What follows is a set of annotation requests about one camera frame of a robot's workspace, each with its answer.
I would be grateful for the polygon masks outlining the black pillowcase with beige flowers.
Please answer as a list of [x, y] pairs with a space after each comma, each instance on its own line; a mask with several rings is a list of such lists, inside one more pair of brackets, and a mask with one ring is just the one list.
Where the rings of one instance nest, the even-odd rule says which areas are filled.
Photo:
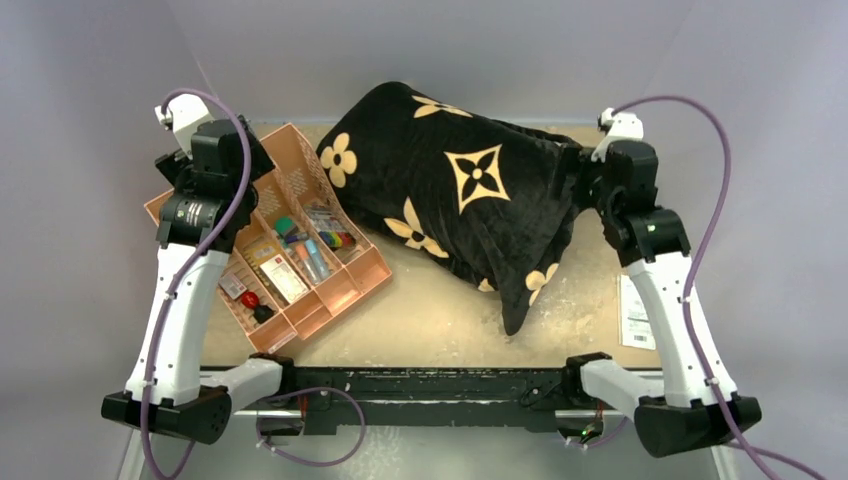
[[496, 293], [506, 334], [556, 273], [581, 211], [582, 146], [382, 83], [316, 153], [347, 216]]

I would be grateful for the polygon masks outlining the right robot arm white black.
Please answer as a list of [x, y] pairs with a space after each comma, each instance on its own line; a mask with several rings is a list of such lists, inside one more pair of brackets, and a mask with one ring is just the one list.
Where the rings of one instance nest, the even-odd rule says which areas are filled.
[[718, 446], [762, 419], [742, 396], [712, 340], [690, 274], [681, 218], [656, 203], [658, 158], [638, 140], [599, 146], [586, 160], [590, 204], [645, 308], [662, 380], [651, 382], [602, 352], [567, 359], [561, 392], [576, 407], [601, 401], [635, 426], [654, 458]]

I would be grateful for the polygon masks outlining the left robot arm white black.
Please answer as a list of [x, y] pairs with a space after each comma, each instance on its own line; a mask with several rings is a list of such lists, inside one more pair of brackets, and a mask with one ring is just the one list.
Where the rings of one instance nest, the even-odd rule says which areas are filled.
[[217, 378], [202, 379], [200, 363], [219, 279], [234, 253], [237, 233], [251, 222], [259, 195], [251, 184], [274, 164], [254, 134], [249, 184], [243, 177], [238, 129], [225, 119], [198, 126], [192, 154], [177, 151], [156, 161], [174, 189], [157, 208], [157, 284], [137, 363], [124, 388], [104, 397], [107, 420], [161, 435], [213, 444], [233, 412], [262, 398], [284, 409], [297, 399], [298, 382], [284, 361], [254, 354]]

